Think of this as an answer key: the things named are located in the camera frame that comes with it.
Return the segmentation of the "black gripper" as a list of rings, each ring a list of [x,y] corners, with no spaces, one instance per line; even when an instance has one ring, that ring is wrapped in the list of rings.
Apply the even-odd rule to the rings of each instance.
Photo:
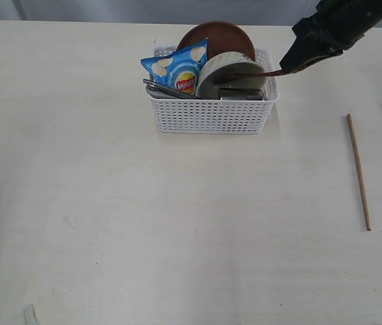
[[[284,73],[297,73],[343,54],[382,21],[382,0],[320,1],[316,12],[293,27],[296,39],[280,61]]]

